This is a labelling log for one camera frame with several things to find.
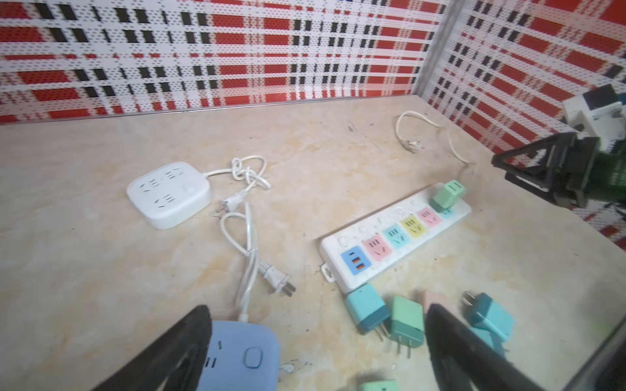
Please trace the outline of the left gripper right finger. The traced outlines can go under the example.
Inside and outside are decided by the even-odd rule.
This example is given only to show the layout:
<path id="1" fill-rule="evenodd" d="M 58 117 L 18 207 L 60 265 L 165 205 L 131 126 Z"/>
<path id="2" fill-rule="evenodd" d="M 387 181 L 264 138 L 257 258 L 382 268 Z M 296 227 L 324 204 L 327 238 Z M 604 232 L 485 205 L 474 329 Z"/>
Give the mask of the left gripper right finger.
<path id="1" fill-rule="evenodd" d="M 425 316 L 425 338 L 441 390 L 541 389 L 443 306 L 430 306 Z"/>

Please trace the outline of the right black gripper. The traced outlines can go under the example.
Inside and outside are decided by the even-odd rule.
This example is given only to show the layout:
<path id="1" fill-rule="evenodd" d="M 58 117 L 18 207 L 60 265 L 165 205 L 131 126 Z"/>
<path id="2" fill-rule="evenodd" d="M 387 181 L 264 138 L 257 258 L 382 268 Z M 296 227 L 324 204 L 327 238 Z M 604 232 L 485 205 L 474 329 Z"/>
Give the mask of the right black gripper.
<path id="1" fill-rule="evenodd" d="M 562 133 L 495 154 L 492 165 L 505 171 L 505 180 L 552 205 L 585 208 L 596 200 L 625 206 L 624 140 L 602 152 L 599 138 Z"/>

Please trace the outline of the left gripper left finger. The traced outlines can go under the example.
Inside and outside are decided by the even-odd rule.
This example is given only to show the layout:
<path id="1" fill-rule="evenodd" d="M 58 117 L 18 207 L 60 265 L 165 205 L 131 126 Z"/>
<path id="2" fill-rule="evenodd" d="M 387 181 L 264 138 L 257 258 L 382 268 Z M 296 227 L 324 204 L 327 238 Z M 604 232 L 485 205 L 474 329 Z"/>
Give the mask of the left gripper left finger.
<path id="1" fill-rule="evenodd" d="M 212 337 L 206 305 L 196 306 L 96 390 L 196 390 Z"/>

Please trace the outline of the long white power strip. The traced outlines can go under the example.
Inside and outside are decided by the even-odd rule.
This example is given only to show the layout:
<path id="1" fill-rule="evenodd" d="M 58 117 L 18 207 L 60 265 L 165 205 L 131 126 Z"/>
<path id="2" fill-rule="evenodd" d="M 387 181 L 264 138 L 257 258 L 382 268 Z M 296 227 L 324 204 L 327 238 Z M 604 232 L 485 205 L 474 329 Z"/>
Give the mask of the long white power strip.
<path id="1" fill-rule="evenodd" d="M 472 208 L 462 198 L 443 213 L 430 206 L 444 184 L 406 196 L 323 237 L 320 270 L 326 281 L 351 293 L 470 214 Z"/>

